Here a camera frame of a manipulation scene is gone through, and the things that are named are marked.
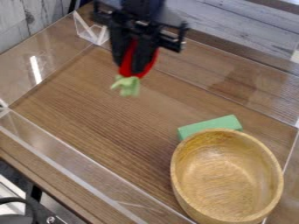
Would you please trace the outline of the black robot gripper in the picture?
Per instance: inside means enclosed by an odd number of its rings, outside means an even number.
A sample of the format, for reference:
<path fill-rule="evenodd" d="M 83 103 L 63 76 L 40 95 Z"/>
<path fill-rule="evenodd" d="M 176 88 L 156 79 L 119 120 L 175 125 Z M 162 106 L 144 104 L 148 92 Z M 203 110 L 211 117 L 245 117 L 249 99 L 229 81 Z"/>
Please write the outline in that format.
<path fill-rule="evenodd" d="M 167 7 L 166 0 L 94 0 L 92 17 L 95 22 L 108 25 L 112 58 L 119 67 L 132 41 L 131 32 L 142 34 L 143 28 L 150 27 L 159 30 L 158 37 L 143 34 L 136 40 L 134 75 L 150 71 L 159 46 L 178 53 L 183 49 L 188 24 Z"/>

